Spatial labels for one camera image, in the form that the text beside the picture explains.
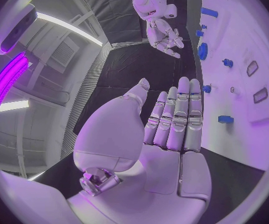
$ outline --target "ribbed panel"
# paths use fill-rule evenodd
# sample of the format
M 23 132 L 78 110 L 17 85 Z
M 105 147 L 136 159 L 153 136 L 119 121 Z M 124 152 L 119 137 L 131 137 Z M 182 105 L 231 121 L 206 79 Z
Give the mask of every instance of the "ribbed panel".
M 81 115 L 81 112 L 83 111 L 87 101 L 89 100 L 91 94 L 93 93 L 97 85 L 99 76 L 101 74 L 109 52 L 113 49 L 114 48 L 112 48 L 109 43 L 106 43 L 102 47 L 78 91 L 66 125 L 62 144 L 61 159 L 67 157 L 70 153 L 73 152 L 75 140 L 77 137 L 77 135 L 73 133 L 73 128 L 76 125 L 76 122 Z

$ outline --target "white humanoid robot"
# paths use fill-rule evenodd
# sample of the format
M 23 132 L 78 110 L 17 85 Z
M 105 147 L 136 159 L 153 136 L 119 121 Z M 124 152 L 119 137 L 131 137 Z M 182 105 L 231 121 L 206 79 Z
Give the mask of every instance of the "white humanoid robot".
M 208 206 L 199 82 L 182 77 L 178 88 L 161 92 L 144 128 L 140 112 L 149 88 L 143 78 L 104 104 L 77 137 L 83 191 L 67 201 L 84 223 L 196 224 Z M 99 214 L 92 216 L 92 208 Z
M 177 46 L 183 48 L 182 37 L 179 37 L 177 29 L 163 19 L 177 16 L 177 7 L 174 4 L 167 4 L 167 0 L 132 0 L 133 7 L 138 15 L 147 22 L 147 36 L 151 46 L 167 53 L 168 55 L 180 58 L 180 54 L 171 48 Z

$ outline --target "blue knob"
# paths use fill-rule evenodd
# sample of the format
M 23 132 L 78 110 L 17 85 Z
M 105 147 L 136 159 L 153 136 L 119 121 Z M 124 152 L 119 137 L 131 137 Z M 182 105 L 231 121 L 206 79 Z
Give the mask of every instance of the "blue knob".
M 196 30 L 196 36 L 200 37 L 200 36 L 203 36 L 204 33 L 200 30 Z
M 206 93 L 210 93 L 211 92 L 211 86 L 203 86 L 203 91 Z
M 218 122 L 219 123 L 233 123 L 234 118 L 232 118 L 230 116 L 226 116 L 226 115 L 221 115 L 218 117 Z
M 207 43 L 201 43 L 201 45 L 198 47 L 198 52 L 197 52 L 199 58 L 204 61 L 207 58 L 208 55 L 208 45 Z
M 214 11 L 214 10 L 211 10 L 211 9 L 208 9 L 208 8 L 205 8 L 205 7 L 202 7 L 202 8 L 200 9 L 200 12 L 201 12 L 202 14 L 205 14 L 205 15 L 218 17 L 218 12 L 217 12 L 217 11 Z
M 232 68 L 234 65 L 234 62 L 229 59 L 224 59 L 222 62 L 225 66 L 228 66 L 229 68 Z

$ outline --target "air vent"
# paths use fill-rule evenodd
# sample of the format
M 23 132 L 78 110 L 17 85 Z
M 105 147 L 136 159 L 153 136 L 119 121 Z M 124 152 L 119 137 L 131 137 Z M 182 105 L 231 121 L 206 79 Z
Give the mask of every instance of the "air vent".
M 78 50 L 79 47 L 69 37 L 66 37 L 52 53 L 51 57 L 62 66 L 67 67 Z

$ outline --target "purple light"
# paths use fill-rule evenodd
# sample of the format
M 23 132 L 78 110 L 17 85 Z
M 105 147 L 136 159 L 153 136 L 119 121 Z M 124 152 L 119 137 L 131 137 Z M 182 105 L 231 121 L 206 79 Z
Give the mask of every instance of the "purple light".
M 0 73 L 0 105 L 16 80 L 27 70 L 28 59 L 25 52 L 16 56 Z

